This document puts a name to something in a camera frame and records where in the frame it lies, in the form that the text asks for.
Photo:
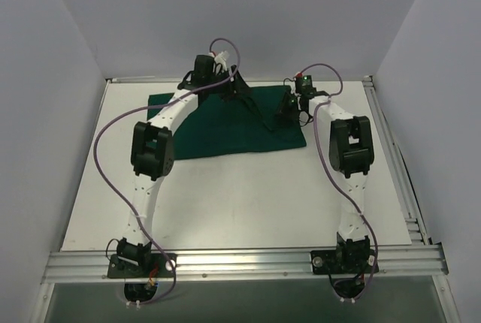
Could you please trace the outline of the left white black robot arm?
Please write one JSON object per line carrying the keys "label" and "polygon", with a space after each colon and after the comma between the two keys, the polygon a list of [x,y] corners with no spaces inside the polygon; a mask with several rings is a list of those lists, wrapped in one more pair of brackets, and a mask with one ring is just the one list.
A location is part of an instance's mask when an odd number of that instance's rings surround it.
{"label": "left white black robot arm", "polygon": [[152,267],[148,236],[160,186],[174,166],[174,134],[209,95],[230,98],[249,90],[236,68],[228,66],[225,50],[196,56],[193,70],[178,84],[168,103],[134,127],[130,158],[135,173],[134,210],[116,248],[119,261],[134,277],[146,276]]}

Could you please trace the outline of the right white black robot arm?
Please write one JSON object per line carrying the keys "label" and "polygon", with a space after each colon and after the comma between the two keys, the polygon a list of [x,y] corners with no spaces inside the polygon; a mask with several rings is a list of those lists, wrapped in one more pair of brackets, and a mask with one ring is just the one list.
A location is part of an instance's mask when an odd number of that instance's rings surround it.
{"label": "right white black robot arm", "polygon": [[325,91],[313,86],[310,75],[297,74],[283,96],[277,116],[295,120],[302,113],[314,125],[314,137],[328,179],[341,195],[334,263],[348,273],[370,261],[370,230],[365,223],[365,188],[374,163],[371,121],[342,108]]}

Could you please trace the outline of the green surgical cloth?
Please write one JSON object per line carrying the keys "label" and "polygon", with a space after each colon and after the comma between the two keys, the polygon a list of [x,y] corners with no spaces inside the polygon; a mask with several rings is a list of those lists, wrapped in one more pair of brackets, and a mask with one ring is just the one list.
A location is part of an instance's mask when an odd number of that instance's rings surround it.
{"label": "green surgical cloth", "polygon": [[209,96],[174,133],[175,159],[304,148],[299,122],[275,116],[285,91],[259,86],[243,100]]}

